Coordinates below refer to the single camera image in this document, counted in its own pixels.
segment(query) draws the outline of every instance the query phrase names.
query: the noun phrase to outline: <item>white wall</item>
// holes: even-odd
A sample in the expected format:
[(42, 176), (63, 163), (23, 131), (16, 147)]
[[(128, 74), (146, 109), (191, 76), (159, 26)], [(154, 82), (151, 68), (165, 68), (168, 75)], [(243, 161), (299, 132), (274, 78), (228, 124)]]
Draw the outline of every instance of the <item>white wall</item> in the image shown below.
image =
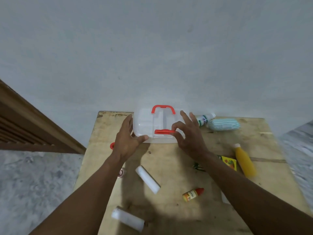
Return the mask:
[(313, 118), (313, 0), (1, 0), (0, 78), (87, 146), (138, 100)]

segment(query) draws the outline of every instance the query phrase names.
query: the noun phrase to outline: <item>marble floor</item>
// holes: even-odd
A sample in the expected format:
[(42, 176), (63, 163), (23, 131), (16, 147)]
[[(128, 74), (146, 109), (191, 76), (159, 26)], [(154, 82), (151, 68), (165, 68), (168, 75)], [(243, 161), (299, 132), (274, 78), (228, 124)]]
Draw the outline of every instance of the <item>marble floor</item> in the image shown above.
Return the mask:
[[(313, 211), (313, 121), (278, 138)], [(28, 234), (74, 187), (83, 156), (0, 150), (0, 234)]]

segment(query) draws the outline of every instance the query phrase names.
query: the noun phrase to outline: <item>person's left hand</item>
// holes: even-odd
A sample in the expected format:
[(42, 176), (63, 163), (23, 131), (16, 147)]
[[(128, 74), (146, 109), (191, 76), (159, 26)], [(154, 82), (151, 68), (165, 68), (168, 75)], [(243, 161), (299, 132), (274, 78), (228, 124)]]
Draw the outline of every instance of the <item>person's left hand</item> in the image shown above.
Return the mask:
[(148, 135), (136, 137), (131, 135), (133, 130), (133, 117), (131, 114), (124, 119), (119, 132), (116, 135), (113, 152), (119, 154), (125, 161), (134, 154), (137, 147), (148, 140)]

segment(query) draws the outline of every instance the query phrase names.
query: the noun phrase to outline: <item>green and yellow packet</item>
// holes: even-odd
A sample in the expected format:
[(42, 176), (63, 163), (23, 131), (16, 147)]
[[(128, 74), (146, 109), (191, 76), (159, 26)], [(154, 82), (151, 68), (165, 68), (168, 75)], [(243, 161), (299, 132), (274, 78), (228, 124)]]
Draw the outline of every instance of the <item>green and yellow packet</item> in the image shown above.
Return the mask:
[[(221, 155), (217, 155), (219, 157), (219, 159), (221, 159), (226, 165), (228, 165), (229, 167), (233, 168), (235, 171), (237, 171), (237, 160), (236, 159), (232, 159), (232, 158), (228, 158), (225, 156), (221, 156)], [(199, 170), (199, 171), (205, 171), (205, 169), (203, 167), (201, 167), (199, 165), (199, 163), (195, 162), (194, 169)]]

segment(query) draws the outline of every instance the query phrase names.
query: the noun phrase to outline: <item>hand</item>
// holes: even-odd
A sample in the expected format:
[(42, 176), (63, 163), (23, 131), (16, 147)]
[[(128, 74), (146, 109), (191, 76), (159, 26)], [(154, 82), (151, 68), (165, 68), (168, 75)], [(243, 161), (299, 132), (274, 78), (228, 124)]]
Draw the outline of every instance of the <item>hand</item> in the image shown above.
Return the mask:
[(133, 130), (133, 118), (131, 114), (124, 119), (119, 132), (116, 135), (113, 153), (119, 154), (125, 161), (136, 151), (137, 147), (148, 140), (148, 135), (136, 137), (131, 135)]
[(177, 128), (182, 130), (186, 136), (184, 139), (179, 132), (175, 132), (172, 135), (177, 139), (178, 146), (188, 154), (192, 159), (196, 162), (201, 161), (201, 159), (205, 158), (209, 152), (207, 147), (205, 146), (199, 123), (194, 116), (190, 112), (190, 118), (186, 115), (184, 111), (180, 111), (180, 115), (185, 121), (185, 124), (181, 121), (178, 121), (172, 125), (172, 130), (176, 130)]

